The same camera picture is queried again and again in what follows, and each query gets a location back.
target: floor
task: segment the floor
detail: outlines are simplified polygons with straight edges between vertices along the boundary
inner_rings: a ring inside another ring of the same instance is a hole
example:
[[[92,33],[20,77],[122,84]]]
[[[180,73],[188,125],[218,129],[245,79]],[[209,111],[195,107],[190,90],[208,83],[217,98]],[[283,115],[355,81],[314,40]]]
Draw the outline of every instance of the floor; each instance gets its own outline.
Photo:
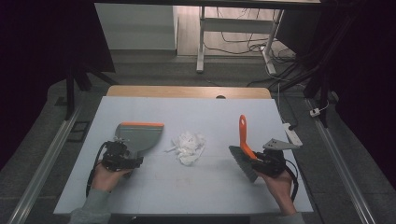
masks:
[[[196,11],[196,8],[186,8],[186,10]],[[179,25],[179,41],[183,39],[182,36],[189,38],[187,35],[183,35],[183,26],[187,27],[187,25]],[[205,42],[218,46],[217,48],[243,50],[243,47],[228,48],[233,46],[230,43],[217,45],[215,41],[210,42],[213,39],[215,37],[208,38]],[[197,75],[194,53],[196,48],[190,48],[191,45],[185,45],[186,48],[182,48],[183,43],[180,41],[178,44],[178,56],[113,52],[117,74],[109,75],[125,85],[246,87],[253,80],[263,80],[250,87],[268,88],[276,80],[269,79],[270,77],[266,75],[262,66],[262,58],[256,56],[257,54],[231,57],[231,55],[225,56],[217,50],[213,52],[212,57],[205,59],[205,72]],[[276,69],[282,71],[287,66],[287,64],[277,63]],[[26,223],[66,223],[68,221],[68,217],[55,216],[52,212],[82,147],[86,132],[81,129],[89,128],[101,97],[106,95],[109,88],[108,84],[95,76],[90,75],[90,80],[93,85],[90,91],[80,92],[76,88],[78,99],[82,101],[82,109],[76,120],[77,125],[67,135],[67,141],[62,147],[43,189],[40,190],[32,210],[28,213]],[[314,207],[314,213],[304,214],[304,219],[307,223],[362,223],[356,212],[355,204],[351,200],[350,192],[347,191],[334,165],[331,152],[320,134],[318,121],[308,115],[310,106],[315,105],[317,101],[315,98],[309,100],[304,98],[302,95],[304,85],[305,83],[302,83],[284,93],[277,93],[276,85],[272,88],[272,95],[279,106],[282,118],[298,125],[295,131],[304,143],[304,150],[294,152],[298,165],[303,171],[306,189]],[[0,173],[0,223],[6,223],[9,220],[35,174],[35,170],[48,148],[51,147],[53,137],[63,124],[64,99],[65,83],[62,81],[49,89],[48,101],[40,117],[26,135],[13,158],[2,169]],[[332,97],[330,99],[328,107],[329,131],[332,133],[333,140],[352,173],[353,179],[372,211],[376,223],[394,223],[396,219],[395,190],[382,175],[364,146],[338,117],[334,110],[336,99]],[[209,219],[168,217],[161,218],[161,223],[276,223],[275,216],[238,217],[233,220],[227,217],[210,217]],[[128,223],[129,220],[129,217],[113,216],[110,223]],[[159,221],[158,218],[146,217],[138,218],[135,222],[158,223]]]
[[[177,55],[195,56],[199,43],[199,7],[177,7],[178,33],[177,33]],[[206,18],[226,18],[240,20],[271,20],[274,11],[269,9],[255,8],[224,8],[206,7]],[[248,51],[248,46],[260,45],[266,42],[268,35],[205,32],[204,43],[207,46],[205,55],[227,55],[227,56],[260,56],[258,49]],[[275,43],[275,48],[282,45]]]

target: wall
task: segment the wall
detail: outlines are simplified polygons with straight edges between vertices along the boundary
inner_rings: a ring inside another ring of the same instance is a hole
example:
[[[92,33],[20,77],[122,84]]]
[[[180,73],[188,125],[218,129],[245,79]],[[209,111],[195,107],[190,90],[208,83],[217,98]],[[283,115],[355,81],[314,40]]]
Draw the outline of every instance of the wall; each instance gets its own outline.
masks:
[[[176,49],[177,7],[95,4],[109,49]]]

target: hand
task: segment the hand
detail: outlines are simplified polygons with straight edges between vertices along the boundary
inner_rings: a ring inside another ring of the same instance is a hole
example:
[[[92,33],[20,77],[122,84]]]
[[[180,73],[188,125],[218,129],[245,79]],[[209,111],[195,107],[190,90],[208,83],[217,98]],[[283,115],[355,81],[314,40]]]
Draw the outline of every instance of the hand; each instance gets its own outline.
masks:
[[[99,162],[95,169],[92,188],[110,192],[117,186],[120,178],[130,172],[132,172],[132,170],[120,170],[117,172],[109,171],[102,165],[101,162]]]
[[[290,197],[292,178],[287,171],[283,171],[283,173],[276,178],[272,178],[257,171],[256,173],[264,179],[269,191],[274,196],[276,203],[279,205],[280,211],[284,216],[290,216],[297,213]]]

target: wire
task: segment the wire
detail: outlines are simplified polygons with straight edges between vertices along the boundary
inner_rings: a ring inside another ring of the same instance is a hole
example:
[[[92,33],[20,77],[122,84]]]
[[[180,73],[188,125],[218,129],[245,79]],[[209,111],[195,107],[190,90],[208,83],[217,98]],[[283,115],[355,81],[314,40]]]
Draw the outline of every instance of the wire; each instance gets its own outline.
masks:
[[[291,64],[284,72],[282,72],[279,76],[281,77],[281,79],[290,81],[290,79],[285,79],[285,78],[288,77],[288,76],[291,74],[291,72],[293,72],[293,71],[294,71],[297,67],[299,67],[299,66],[300,66],[300,65],[299,65],[298,63],[293,63],[293,64]],[[299,76],[302,72],[303,72],[303,70],[300,71],[300,72],[296,75],[296,77]],[[269,91],[272,91],[272,90],[271,90],[272,87],[273,87],[275,84],[277,84],[279,81],[280,81],[279,79],[276,80],[276,81],[275,81],[273,84],[271,84],[267,89],[268,89]]]
[[[249,50],[251,51],[251,52],[261,52],[262,50],[261,50],[261,48],[262,47],[265,47],[265,44],[255,44],[255,45],[247,45],[247,47],[249,48]]]
[[[277,112],[282,119],[282,122],[285,123],[286,121],[283,119],[282,114],[280,113],[280,99],[279,99],[279,84],[277,85]]]
[[[295,78],[299,77],[300,74],[302,74],[303,72],[304,72],[304,69],[301,70],[301,71],[300,71],[299,73],[297,73],[296,75],[294,75],[294,77],[290,78],[289,81],[293,81]],[[290,74],[291,74],[291,72],[287,73],[284,77],[287,77],[287,76],[290,75]],[[270,90],[275,84],[276,84],[276,82],[273,83],[273,84],[271,84],[271,86],[270,86],[268,89]]]
[[[293,119],[295,120],[295,123],[294,123],[294,128],[295,128],[295,127],[297,127],[297,126],[299,125],[299,122],[298,122],[298,120],[297,120],[296,115],[294,114],[293,108],[291,107],[288,98],[285,96],[285,92],[282,92],[282,94],[283,94],[283,98],[284,98],[285,101],[286,101],[286,104],[289,106],[289,109],[290,109],[290,111],[291,111],[291,114],[292,114],[292,116],[293,116]]]
[[[291,165],[293,165],[294,166],[294,170],[296,171],[296,178],[298,178],[298,170],[297,170],[297,167],[296,167],[296,165],[294,165],[294,163],[293,162],[291,162],[291,161],[289,161],[289,160],[286,160],[285,159],[285,161],[288,161]]]
[[[275,56],[273,49],[271,49],[270,52],[272,54],[272,56],[270,55],[271,59],[273,59],[277,63],[292,63],[292,62],[296,61],[296,59],[294,57],[279,57],[280,52],[277,54],[277,56]]]
[[[273,77],[273,76],[271,76],[270,73],[269,73],[269,71],[268,71],[267,66],[265,66],[265,70],[267,71],[268,77],[271,77],[271,78],[274,78],[274,79],[278,79],[278,80],[280,80],[280,81],[289,81],[288,79],[283,79],[283,78],[280,78],[280,77]]]
[[[294,63],[291,64],[291,65],[289,65],[289,67],[287,67],[287,68],[286,68],[283,72],[281,72],[279,75],[281,76],[282,74],[286,73],[292,66],[294,66]],[[267,73],[267,75],[268,75],[269,73],[268,73],[268,70],[267,70],[267,67],[266,67],[266,66],[265,66],[265,71],[266,71],[266,73]],[[252,85],[252,84],[254,84],[254,83],[262,83],[262,82],[269,81],[269,80],[273,80],[273,79],[274,79],[274,77],[270,76],[270,77],[265,78],[265,79],[251,81],[251,82],[249,82],[249,83],[247,84],[247,87],[250,87],[250,85]]]
[[[207,48],[207,49],[218,50],[218,51],[222,51],[222,52],[230,53],[230,54],[245,54],[245,53],[249,53],[249,52],[250,52],[250,50],[242,51],[242,52],[230,52],[230,51],[225,50],[225,49],[213,49],[213,48],[208,47],[208,46],[205,44],[205,42],[204,42],[204,46],[205,46],[205,48]]]
[[[260,9],[257,11],[256,20],[259,18],[259,14],[260,14]],[[250,38],[248,39],[248,42],[247,42],[248,49],[251,49],[250,46],[248,45],[250,43],[251,37],[253,37],[253,34],[250,34]]]
[[[285,51],[285,50],[288,50],[288,49],[290,49],[290,48],[285,48],[285,49],[280,50],[280,51],[277,53],[277,57],[279,57],[280,52]]]
[[[217,86],[217,87],[222,87],[221,85],[219,85],[219,84],[217,84],[217,83],[215,83],[215,82],[212,82],[212,81],[209,80],[209,79],[206,79],[206,78],[205,78],[205,81],[206,81],[207,83],[213,84],[213,85],[215,85],[215,86]]]
[[[88,194],[90,193],[90,189],[91,189],[91,185],[92,185],[92,181],[93,181],[93,176],[95,174],[96,166],[100,164],[100,162],[98,163],[99,156],[102,153],[103,148],[106,146],[106,143],[107,142],[103,143],[100,146],[98,154],[96,155],[96,158],[95,158],[95,162],[93,163],[93,167],[91,169],[90,176],[88,177],[88,181],[87,181],[87,188],[85,189],[85,196],[86,197],[88,197]]]
[[[328,44],[329,41],[335,36],[337,31],[340,29],[341,21],[339,21],[335,26],[332,32],[326,36],[326,38],[320,42],[315,49],[311,50],[311,52],[301,56],[300,58],[296,59],[298,63],[312,63],[318,60],[318,56],[323,51],[323,48]]]
[[[328,106],[329,106],[329,100],[327,101],[327,105],[325,107],[321,108],[319,111],[326,109]]]
[[[274,11],[273,11],[273,20],[275,19],[275,11],[276,11],[276,9],[274,9]]]
[[[218,13],[218,18],[220,18],[220,15],[221,15],[222,18],[224,18],[224,16],[221,14],[221,12],[220,12],[220,10],[219,10],[218,7],[217,7],[216,11],[217,11],[217,13]],[[245,14],[246,14],[247,11],[248,11],[247,8],[242,9],[243,14],[240,15],[239,17],[237,17],[237,19],[240,19],[240,18],[242,18],[243,16],[245,16]],[[260,10],[257,12],[256,20],[259,18],[259,14],[260,14]],[[263,38],[263,39],[251,39],[251,36],[250,36],[250,39],[249,39],[249,40],[227,40],[227,39],[225,39],[224,33],[223,33],[223,32],[221,32],[221,37],[223,38],[223,40],[224,40],[225,42],[229,42],[229,43],[244,43],[244,42],[250,42],[250,41],[263,41],[263,40],[267,40],[267,39],[268,39],[268,38]]]

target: white table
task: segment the white table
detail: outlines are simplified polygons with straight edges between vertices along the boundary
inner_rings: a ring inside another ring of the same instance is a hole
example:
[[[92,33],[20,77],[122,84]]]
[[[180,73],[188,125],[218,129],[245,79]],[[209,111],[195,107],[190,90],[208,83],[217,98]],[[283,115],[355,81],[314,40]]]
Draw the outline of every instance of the white table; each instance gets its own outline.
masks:
[[[247,143],[254,150],[271,138],[288,141],[271,99],[104,97],[54,213],[69,214],[85,202],[85,187],[99,147],[112,140],[123,121],[163,122],[158,144],[142,166],[122,179],[110,197],[114,214],[131,216],[233,216],[279,212],[265,183],[251,184],[228,146],[239,145],[239,116],[247,117]],[[206,138],[202,157],[182,165],[171,139],[185,131]],[[295,162],[290,150],[285,157]],[[312,212],[304,182],[295,199],[299,212]]]

